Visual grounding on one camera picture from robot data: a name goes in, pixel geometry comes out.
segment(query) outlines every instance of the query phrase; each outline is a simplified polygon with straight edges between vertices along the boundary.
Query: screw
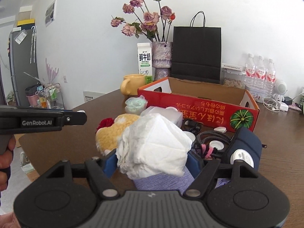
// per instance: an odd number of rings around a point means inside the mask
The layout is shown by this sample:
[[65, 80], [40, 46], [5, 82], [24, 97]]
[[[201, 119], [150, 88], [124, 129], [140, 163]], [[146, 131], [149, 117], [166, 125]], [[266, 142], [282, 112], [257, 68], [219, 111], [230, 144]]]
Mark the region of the screw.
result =
[[102, 194], [105, 196], [105, 197], [114, 197], [118, 194], [117, 190], [115, 189], [106, 189], [104, 191], [102, 191]]
[[188, 189], [186, 191], [186, 195], [188, 195], [189, 197], [198, 197], [200, 196], [201, 192], [197, 189]]

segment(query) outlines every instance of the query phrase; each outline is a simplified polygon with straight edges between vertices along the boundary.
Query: gray refrigerator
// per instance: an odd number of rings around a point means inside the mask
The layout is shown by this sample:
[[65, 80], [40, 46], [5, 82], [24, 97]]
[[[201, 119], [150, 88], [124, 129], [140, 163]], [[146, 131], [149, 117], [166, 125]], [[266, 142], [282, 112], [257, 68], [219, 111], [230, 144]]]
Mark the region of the gray refrigerator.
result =
[[17, 105], [23, 107], [30, 106], [25, 89], [38, 83], [36, 79], [24, 73], [38, 78], [37, 62], [34, 63], [32, 59], [32, 63], [30, 63], [33, 30], [26, 30], [26, 32], [27, 35], [20, 44], [14, 40], [21, 33], [20, 31], [11, 32], [9, 37], [9, 61], [13, 90]]

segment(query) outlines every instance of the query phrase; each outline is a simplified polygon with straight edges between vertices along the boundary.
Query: yellow plush toy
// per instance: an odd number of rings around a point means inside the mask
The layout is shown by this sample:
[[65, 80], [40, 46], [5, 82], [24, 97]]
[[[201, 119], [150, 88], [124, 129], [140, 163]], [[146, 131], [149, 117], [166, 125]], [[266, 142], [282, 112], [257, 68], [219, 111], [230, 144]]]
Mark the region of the yellow plush toy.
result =
[[115, 120], [104, 119], [100, 122], [96, 132], [96, 147], [103, 155], [107, 155], [117, 148], [117, 139], [122, 135], [126, 127], [130, 126], [139, 118], [134, 114], [122, 114]]

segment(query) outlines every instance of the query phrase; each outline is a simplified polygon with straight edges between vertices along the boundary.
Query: red pom-pom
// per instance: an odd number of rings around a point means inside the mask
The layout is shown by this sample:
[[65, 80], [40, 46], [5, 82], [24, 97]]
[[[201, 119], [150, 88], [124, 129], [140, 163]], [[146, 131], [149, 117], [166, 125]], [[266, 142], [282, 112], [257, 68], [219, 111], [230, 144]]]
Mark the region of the red pom-pom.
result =
[[100, 128], [104, 128], [104, 127], [111, 127], [114, 123], [114, 120], [113, 118], [106, 118], [106, 119], [103, 119], [99, 125], [98, 125], [98, 128], [96, 129], [96, 132], [98, 131], [98, 129]]

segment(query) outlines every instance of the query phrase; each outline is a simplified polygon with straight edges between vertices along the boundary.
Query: ribbed gray panel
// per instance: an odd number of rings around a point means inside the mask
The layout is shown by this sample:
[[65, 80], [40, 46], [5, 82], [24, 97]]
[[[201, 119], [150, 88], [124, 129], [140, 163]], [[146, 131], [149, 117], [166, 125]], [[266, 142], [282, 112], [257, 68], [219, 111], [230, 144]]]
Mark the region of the ribbed gray panel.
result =
[[80, 228], [225, 228], [198, 201], [177, 191], [127, 191], [119, 200], [105, 201]]

